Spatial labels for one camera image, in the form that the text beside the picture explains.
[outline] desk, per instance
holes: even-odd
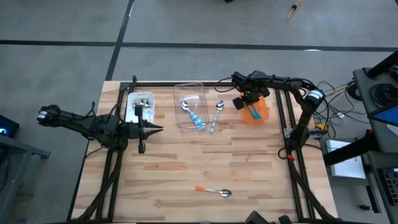
[[[368,78],[364,70],[354,71],[355,82],[361,95],[366,112],[377,109],[377,106],[372,102],[369,90],[373,85],[379,83],[390,83],[398,86],[398,83],[393,80],[390,75],[382,74],[376,80]],[[382,122],[370,120],[373,134],[351,143],[341,149],[335,150],[332,153],[325,154],[325,164],[327,166],[351,159],[352,157],[360,156],[367,153],[370,161],[371,172],[374,174],[377,186],[380,189],[380,194],[383,204],[386,208],[387,215],[391,223],[398,223],[398,207],[391,206],[388,202],[387,195],[382,187],[382,180],[377,172],[378,169],[398,167],[398,136],[396,136],[387,125]]]
[[[120,82],[104,83],[97,114],[109,113],[119,86]],[[225,103],[213,135],[208,132],[210,125],[205,132],[180,132],[175,125],[172,87],[135,87],[137,91],[154,93],[154,123],[163,126],[164,131],[146,141],[145,154],[138,154],[137,141],[130,140],[123,157],[115,222],[243,222],[253,210],[268,221],[277,221],[285,214],[297,220],[287,163],[277,157],[284,139],[274,91],[266,98],[269,119],[263,124],[247,125],[232,104],[237,91],[218,93],[206,88],[210,119],[216,112],[216,102]],[[300,107],[296,103],[293,106],[298,118]],[[314,139],[308,143],[318,145]],[[98,143],[91,142],[88,153],[97,148]],[[306,146],[303,156],[311,190],[337,217],[322,152]],[[85,160],[72,218],[82,214],[98,193],[105,157],[103,150]],[[196,185],[229,189],[233,194],[221,198],[196,192]],[[304,202],[303,192],[300,197]]]

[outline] metal spoon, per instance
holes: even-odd
[[[181,101],[180,106],[183,110],[188,111],[188,114],[191,116],[193,122],[200,131],[206,129],[206,124],[194,112],[190,110],[189,104],[185,100]]]
[[[223,190],[211,190],[211,189],[206,189],[206,188],[204,188],[204,187],[196,187],[196,190],[199,190],[199,191],[207,191],[207,192],[216,192],[216,193],[221,194],[221,196],[223,196],[223,197],[228,197],[228,196],[232,195],[232,192],[231,192],[230,190],[227,190],[227,189],[223,189]]]
[[[216,127],[218,112],[220,112],[220,110],[224,109],[224,101],[223,100],[220,100],[219,102],[217,102],[216,109],[217,109],[217,112],[216,112],[216,116],[214,117],[213,124],[211,125],[210,134],[213,134],[214,128]]]

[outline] wooden table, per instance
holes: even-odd
[[[104,83],[97,114],[109,113],[117,100],[119,84]],[[243,222],[253,210],[267,221],[277,221],[285,214],[292,221],[297,220],[287,162],[277,157],[284,140],[273,90],[266,98],[269,119],[248,125],[242,122],[240,111],[232,104],[232,99],[238,96],[236,90],[218,93],[207,88],[211,120],[216,102],[225,102],[213,135],[208,132],[210,126],[205,132],[195,133],[182,133],[176,127],[171,87],[136,87],[134,92],[137,91],[154,93],[154,123],[163,126],[164,131],[146,141],[145,154],[138,154],[137,141],[130,140],[123,157],[114,221]],[[296,102],[293,106],[299,118],[301,109]],[[308,142],[318,145],[314,139]],[[88,152],[97,148],[99,144],[91,142]],[[337,217],[322,153],[304,147],[303,156],[311,190],[329,213]],[[105,158],[104,149],[86,159],[72,218],[82,214],[98,193]],[[229,189],[233,194],[222,198],[214,193],[197,192],[196,185]],[[301,191],[300,198],[307,214]],[[106,199],[104,215],[108,202]]]

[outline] black metal frame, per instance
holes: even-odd
[[[121,82],[120,87],[119,87],[118,103],[119,102],[121,103],[123,101],[123,94],[126,90],[128,90],[128,93],[132,93],[134,91],[135,87],[149,87],[149,86],[173,87],[175,85],[182,84],[182,83],[184,83],[184,82],[136,82],[136,80],[133,80],[133,82]],[[203,84],[205,86],[232,86],[231,82],[204,82]],[[282,100],[281,100],[281,96],[280,96],[280,90],[275,90],[275,95],[276,95],[276,100],[277,100],[279,116],[280,116],[281,130],[283,130],[284,128],[287,128],[287,124],[286,124],[284,108],[283,108],[283,104],[282,104]],[[287,103],[287,109],[289,112],[289,119],[290,119],[291,127],[293,128],[296,125],[296,122],[295,122],[295,116],[294,116],[294,112],[293,112],[292,102],[290,99],[290,94],[288,91],[285,91],[285,98],[286,98],[286,103]],[[283,137],[284,137],[285,145],[286,145],[287,140],[284,135],[283,135]],[[113,153],[114,153],[113,151],[108,151],[108,154],[106,155],[106,162],[105,162],[105,166],[104,166],[104,174],[103,174],[103,180],[101,183],[101,189],[106,187],[106,186],[104,186],[104,183],[109,179],[109,172],[111,169],[111,161],[112,161]],[[117,158],[116,158],[116,164],[114,166],[114,170],[120,171],[121,170],[121,162],[123,159],[123,152],[116,152],[116,153],[117,153]],[[80,173],[82,173],[82,171],[83,171],[84,161],[83,161],[83,165],[81,167]],[[303,181],[308,185],[307,172],[305,170],[304,158],[303,158],[303,154],[301,153],[301,151],[297,152],[297,161],[298,161],[298,165],[300,167],[300,174],[303,177]],[[309,218],[304,218],[303,210],[302,210],[302,203],[300,200],[299,188],[297,187],[297,182],[292,177],[292,168],[294,166],[294,163],[290,159],[287,159],[287,163],[288,163],[288,167],[289,167],[289,174],[290,174],[290,179],[291,179],[291,183],[292,183],[292,191],[293,191],[293,196],[294,196],[295,208],[296,208],[299,223],[352,223],[352,224],[356,223],[356,222],[343,222],[343,221],[338,221],[338,220],[316,219],[314,207],[310,203],[307,196],[305,198],[306,198]],[[70,212],[69,212],[67,222],[71,221],[72,211],[73,211],[73,208],[75,205],[79,182],[80,182],[80,178],[76,185],[75,194],[74,194],[74,198],[72,199],[72,204],[70,207]],[[102,199],[101,203],[98,205],[98,207],[96,209],[95,219],[82,220],[82,222],[79,222],[79,223],[111,223],[112,222],[113,216],[114,216],[114,208],[115,208],[115,204],[116,204],[116,197],[117,197],[117,192],[118,192],[118,183],[119,183],[119,174],[113,181],[107,217],[102,218],[103,203],[104,203],[104,200]]]

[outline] concrete floor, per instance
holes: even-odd
[[[129,0],[4,0],[0,40],[115,42]],[[302,77],[337,86],[356,68],[372,67],[398,47],[398,7],[393,0],[305,1],[287,20],[295,0],[136,0],[124,42],[263,44],[363,47],[360,51],[170,49],[122,47],[113,80],[219,80],[253,70]],[[42,105],[86,113],[97,102],[114,47],[0,45],[0,114],[21,124],[18,139],[52,152],[34,160],[12,219],[29,223],[64,221],[68,215],[87,140],[62,128],[44,128],[36,117]],[[352,100],[356,111],[361,102]],[[345,97],[332,105],[349,110]],[[363,115],[354,115],[366,121]],[[347,117],[338,138],[363,135],[370,125]],[[339,217],[386,223],[386,215],[357,208],[368,203],[362,182],[331,179]]]

